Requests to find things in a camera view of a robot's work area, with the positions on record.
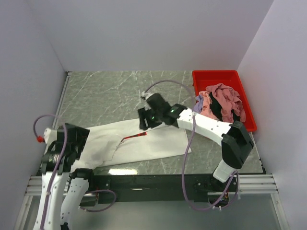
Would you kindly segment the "white t shirt red print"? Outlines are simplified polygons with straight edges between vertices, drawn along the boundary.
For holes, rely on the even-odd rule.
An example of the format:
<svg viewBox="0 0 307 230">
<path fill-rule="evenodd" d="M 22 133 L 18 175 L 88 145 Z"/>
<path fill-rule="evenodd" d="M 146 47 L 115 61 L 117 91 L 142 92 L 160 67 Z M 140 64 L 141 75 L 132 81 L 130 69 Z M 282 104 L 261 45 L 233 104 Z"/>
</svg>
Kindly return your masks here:
<svg viewBox="0 0 307 230">
<path fill-rule="evenodd" d="M 183 155 L 188 145 L 185 130 L 162 124 L 143 131 L 138 119 L 93 126 L 89 130 L 72 171 Z"/>
</svg>

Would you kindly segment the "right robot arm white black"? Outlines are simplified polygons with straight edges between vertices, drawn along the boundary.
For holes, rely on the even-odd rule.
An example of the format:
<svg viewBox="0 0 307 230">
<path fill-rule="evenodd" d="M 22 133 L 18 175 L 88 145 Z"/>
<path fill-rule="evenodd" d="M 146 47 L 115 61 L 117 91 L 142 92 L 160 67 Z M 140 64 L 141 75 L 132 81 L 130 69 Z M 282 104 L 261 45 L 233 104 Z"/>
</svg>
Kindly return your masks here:
<svg viewBox="0 0 307 230">
<path fill-rule="evenodd" d="M 254 148 L 254 142 L 243 123 L 222 122 L 194 112 L 181 104 L 171 106 L 159 93 L 142 92 L 148 107 L 138 110 L 139 128 L 148 130 L 162 124 L 194 131 L 222 148 L 222 160 L 213 172 L 211 187 L 222 191 L 231 174 L 241 169 Z"/>
</svg>

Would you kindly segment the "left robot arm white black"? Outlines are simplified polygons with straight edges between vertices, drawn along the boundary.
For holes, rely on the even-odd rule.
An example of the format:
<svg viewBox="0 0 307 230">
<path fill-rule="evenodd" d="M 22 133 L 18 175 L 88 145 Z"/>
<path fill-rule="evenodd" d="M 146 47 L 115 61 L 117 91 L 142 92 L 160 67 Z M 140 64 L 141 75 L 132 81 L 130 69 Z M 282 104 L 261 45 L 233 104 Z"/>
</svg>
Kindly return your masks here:
<svg viewBox="0 0 307 230">
<path fill-rule="evenodd" d="M 95 189 L 92 169 L 72 166 L 85 147 L 90 130 L 71 124 L 46 128 L 37 141 L 48 148 L 41 159 L 42 192 L 35 230 L 71 230 L 71 219 L 85 195 Z"/>
</svg>

